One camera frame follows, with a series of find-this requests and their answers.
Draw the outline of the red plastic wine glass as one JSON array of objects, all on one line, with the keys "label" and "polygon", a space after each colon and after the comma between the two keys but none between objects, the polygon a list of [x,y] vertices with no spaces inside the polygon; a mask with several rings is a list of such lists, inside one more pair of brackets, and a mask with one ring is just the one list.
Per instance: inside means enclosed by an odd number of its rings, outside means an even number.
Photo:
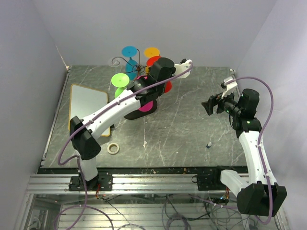
[{"label": "red plastic wine glass", "polygon": [[149,75],[157,82],[169,79],[174,72],[174,62],[166,57],[159,58],[150,67]]}]

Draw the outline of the pink plastic wine glass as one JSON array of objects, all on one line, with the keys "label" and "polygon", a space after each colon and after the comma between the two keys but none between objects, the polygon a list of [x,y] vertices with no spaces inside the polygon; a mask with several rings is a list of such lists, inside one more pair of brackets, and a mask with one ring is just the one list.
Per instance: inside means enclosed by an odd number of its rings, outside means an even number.
[{"label": "pink plastic wine glass", "polygon": [[[136,79],[139,79],[139,78],[147,79],[147,77],[145,75],[140,75]],[[153,101],[150,101],[146,105],[144,105],[141,108],[139,108],[139,111],[145,113],[145,112],[149,112],[152,108],[153,108]]]}]

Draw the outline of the orange plastic wine glass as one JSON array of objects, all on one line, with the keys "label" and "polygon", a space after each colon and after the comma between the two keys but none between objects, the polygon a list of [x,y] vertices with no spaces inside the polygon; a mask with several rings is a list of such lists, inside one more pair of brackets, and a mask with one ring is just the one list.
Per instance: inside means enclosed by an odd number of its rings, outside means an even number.
[{"label": "orange plastic wine glass", "polygon": [[148,58],[145,67],[145,73],[148,73],[149,67],[151,67],[154,62],[156,62],[161,57],[160,50],[156,47],[148,47],[144,50],[144,55]]}]

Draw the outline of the blue plastic wine glass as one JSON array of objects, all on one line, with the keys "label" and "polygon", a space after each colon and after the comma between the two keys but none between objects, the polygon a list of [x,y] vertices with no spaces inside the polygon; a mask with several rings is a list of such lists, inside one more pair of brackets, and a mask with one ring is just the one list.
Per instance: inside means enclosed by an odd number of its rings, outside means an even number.
[{"label": "blue plastic wine glass", "polygon": [[134,80],[137,77],[138,62],[133,59],[134,56],[138,54],[138,49],[134,46],[126,46],[122,49],[122,55],[128,58],[128,61],[125,66],[125,73],[129,76],[130,80]]}]

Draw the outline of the green plastic wine glass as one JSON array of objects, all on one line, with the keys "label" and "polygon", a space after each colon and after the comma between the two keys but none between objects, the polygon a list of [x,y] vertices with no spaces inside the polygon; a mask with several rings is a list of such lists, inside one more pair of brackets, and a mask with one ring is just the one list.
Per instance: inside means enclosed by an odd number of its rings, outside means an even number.
[{"label": "green plastic wine glass", "polygon": [[117,98],[129,84],[130,78],[125,73],[117,73],[111,78],[111,83],[116,87],[114,97]]}]

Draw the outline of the clear wine glass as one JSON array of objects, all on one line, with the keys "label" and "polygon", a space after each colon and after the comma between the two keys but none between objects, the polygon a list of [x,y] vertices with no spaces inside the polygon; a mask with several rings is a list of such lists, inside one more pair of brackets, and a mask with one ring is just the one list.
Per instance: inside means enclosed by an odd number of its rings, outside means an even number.
[{"label": "clear wine glass", "polygon": [[112,57],[108,60],[108,65],[112,68],[121,66],[120,57]]}]

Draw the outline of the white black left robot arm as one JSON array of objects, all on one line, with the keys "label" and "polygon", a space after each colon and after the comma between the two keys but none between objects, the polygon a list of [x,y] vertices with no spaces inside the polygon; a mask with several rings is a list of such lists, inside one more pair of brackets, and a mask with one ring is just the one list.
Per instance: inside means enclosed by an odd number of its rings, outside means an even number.
[{"label": "white black left robot arm", "polygon": [[171,78],[176,68],[172,60],[161,57],[150,67],[145,77],[130,83],[117,98],[95,113],[70,120],[70,135],[73,148],[78,152],[79,167],[83,174],[81,185],[93,190],[98,184],[96,156],[101,151],[97,139],[118,120],[157,99],[165,91],[166,80]]}]

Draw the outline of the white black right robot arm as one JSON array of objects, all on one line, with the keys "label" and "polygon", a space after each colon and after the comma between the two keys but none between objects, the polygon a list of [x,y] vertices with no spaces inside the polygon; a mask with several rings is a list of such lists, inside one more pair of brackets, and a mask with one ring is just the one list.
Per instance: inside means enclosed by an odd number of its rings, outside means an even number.
[{"label": "white black right robot arm", "polygon": [[262,126],[255,117],[259,100],[257,91],[244,89],[238,101],[232,93],[226,97],[216,94],[201,105],[208,115],[213,114],[216,106],[217,113],[226,112],[233,119],[232,128],[243,148],[248,168],[248,181],[230,167],[221,168],[220,173],[211,178],[212,186],[218,190],[225,186],[230,189],[241,214],[274,217],[287,191],[278,185],[266,157],[260,137]]}]

